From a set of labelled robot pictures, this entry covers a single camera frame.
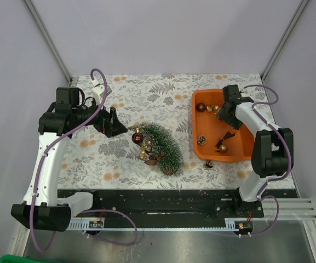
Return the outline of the brown ribbon bow ornament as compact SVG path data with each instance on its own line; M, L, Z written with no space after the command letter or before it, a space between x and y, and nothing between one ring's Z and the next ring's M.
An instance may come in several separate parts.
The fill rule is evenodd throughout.
M228 131L228 132L217 142L217 144L215 145L216 150L218 149L218 147L219 147L220 145L223 145L223 142L224 142L225 140L230 139L230 138L232 138L232 137L234 137L234 136L235 136L235 133L231 133L230 131Z

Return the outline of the dark red small ball ornament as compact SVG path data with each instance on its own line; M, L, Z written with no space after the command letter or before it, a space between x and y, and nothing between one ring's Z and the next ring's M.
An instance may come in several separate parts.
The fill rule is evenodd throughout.
M131 140L135 144L141 144L144 141L144 136L142 133L134 133Z

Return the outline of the orange plastic bin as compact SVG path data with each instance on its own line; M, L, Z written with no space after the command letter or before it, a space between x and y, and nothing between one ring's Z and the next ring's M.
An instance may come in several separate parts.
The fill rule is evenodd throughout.
M222 106L223 92L221 89L206 89L197 90L192 94L193 149L197 157L203 161L226 163L251 160L254 146L254 136L251 131L244 125L236 130L219 120L213 112L198 112L196 110L198 103L204 103L207 106ZM217 152L215 145L227 132L235 133L235 136L223 142L227 146L227 152ZM201 135L206 137L205 145L197 144L197 137Z

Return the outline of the gold berry ribbon sprig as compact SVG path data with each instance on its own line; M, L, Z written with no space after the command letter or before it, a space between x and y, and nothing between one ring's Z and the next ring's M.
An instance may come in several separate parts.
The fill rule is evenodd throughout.
M142 142L139 144L141 153L139 159L149 166L155 166L165 157L164 153L157 153L153 151L153 144L148 142Z

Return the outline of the small pine cone ornament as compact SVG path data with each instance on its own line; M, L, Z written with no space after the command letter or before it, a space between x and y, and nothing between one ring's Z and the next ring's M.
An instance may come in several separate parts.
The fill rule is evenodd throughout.
M204 167L208 168L208 169L211 169L211 168L214 167L214 165L210 161L207 161L207 162L204 163Z

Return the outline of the small green christmas tree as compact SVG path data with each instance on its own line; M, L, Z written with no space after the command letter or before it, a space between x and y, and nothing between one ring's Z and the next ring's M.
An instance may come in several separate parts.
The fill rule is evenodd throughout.
M168 129L155 122L142 122L132 125L128 129L133 134L142 133L144 136L143 142L150 141L153 144L154 152L165 154L164 159L155 165L164 175L172 176L181 171L184 164L183 154L180 145Z

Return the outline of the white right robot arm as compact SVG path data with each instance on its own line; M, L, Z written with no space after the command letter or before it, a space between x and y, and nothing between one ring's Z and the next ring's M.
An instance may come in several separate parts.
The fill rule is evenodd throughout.
M270 182L289 176L294 164L294 134L291 129L266 120L256 109L257 105L271 105L270 102L254 102L242 96L237 85L228 85L222 92L224 103L216 117L236 130L246 126L255 138L252 173L238 188L231 204L232 212L243 217L251 211L251 205L261 200Z

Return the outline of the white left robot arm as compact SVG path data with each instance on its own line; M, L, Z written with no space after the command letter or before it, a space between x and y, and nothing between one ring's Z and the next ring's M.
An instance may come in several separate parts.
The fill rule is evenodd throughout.
M62 160L70 139L78 127L93 126L111 138L126 133L116 109L103 105L112 90L104 85L92 89L91 105L80 88L59 87L56 100L39 119L38 154L32 179L20 204L11 215L26 228L64 232L73 217L84 211L89 216L100 213L101 203L90 193L75 193L58 198L58 180Z

